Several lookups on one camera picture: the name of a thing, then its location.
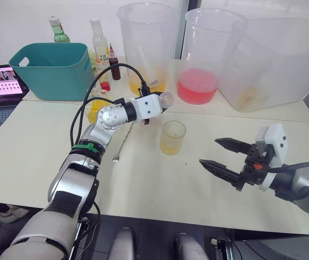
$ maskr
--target yellow cup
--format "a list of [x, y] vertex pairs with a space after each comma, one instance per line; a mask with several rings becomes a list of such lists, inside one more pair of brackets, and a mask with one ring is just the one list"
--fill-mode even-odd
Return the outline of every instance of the yellow cup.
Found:
[[159, 148], [167, 155], [175, 155], [180, 151], [186, 134], [185, 126], [179, 121], [168, 121], [163, 125]]

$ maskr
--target green strap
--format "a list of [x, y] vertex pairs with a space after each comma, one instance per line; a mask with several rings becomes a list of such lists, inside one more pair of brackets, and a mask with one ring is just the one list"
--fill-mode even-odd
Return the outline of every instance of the green strap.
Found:
[[97, 149], [94, 148], [94, 144], [93, 143], [88, 143], [86, 145], [74, 145], [73, 146], [73, 149], [74, 148], [82, 148], [82, 149], [87, 149], [87, 150], [90, 150], [94, 153], [99, 153], [99, 151]]

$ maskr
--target clear plastic container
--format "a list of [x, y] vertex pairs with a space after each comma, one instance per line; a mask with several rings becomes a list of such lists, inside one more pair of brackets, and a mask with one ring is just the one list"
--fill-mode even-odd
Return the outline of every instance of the clear plastic container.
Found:
[[309, 21], [250, 20], [218, 88], [239, 111], [304, 98], [309, 92]]
[[[140, 71], [151, 91], [165, 91], [175, 11], [158, 3], [134, 3], [117, 10], [126, 62]], [[139, 95], [140, 80], [128, 70], [129, 85]]]
[[186, 127], [179, 121], [168, 121], [163, 125], [159, 148], [167, 155], [175, 155], [180, 151]]
[[190, 104], [211, 101], [233, 48], [247, 20], [222, 9], [199, 8], [187, 12], [186, 30], [178, 73], [178, 96]]

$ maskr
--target glass bottle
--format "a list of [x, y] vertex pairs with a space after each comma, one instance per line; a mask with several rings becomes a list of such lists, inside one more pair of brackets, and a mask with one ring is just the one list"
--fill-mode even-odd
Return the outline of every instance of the glass bottle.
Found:
[[[110, 66], [111, 65], [114, 65], [114, 64], [118, 64], [118, 59], [117, 57], [115, 56], [115, 53], [112, 49], [112, 46], [110, 44], [110, 56], [109, 56], [109, 63], [110, 63]], [[112, 78], [114, 80], [119, 80], [121, 79], [121, 74], [120, 74], [120, 67], [115, 67], [113, 69], [111, 69], [111, 74], [112, 74]]]
[[63, 31], [63, 27], [59, 18], [51, 16], [49, 22], [55, 34], [54, 36], [55, 42], [70, 42], [68, 35], [66, 35]]
[[96, 55], [99, 57], [103, 69], [109, 67], [109, 46], [107, 39], [102, 33], [100, 20], [98, 18], [92, 18], [91, 26], [93, 31], [93, 45]]

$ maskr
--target pink liquid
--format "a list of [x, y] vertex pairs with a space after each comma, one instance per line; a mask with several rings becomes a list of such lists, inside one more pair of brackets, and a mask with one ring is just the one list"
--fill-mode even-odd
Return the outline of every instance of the pink liquid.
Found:
[[204, 69], [185, 70], [178, 78], [177, 94], [189, 104], [201, 105], [210, 102], [216, 90], [216, 76]]

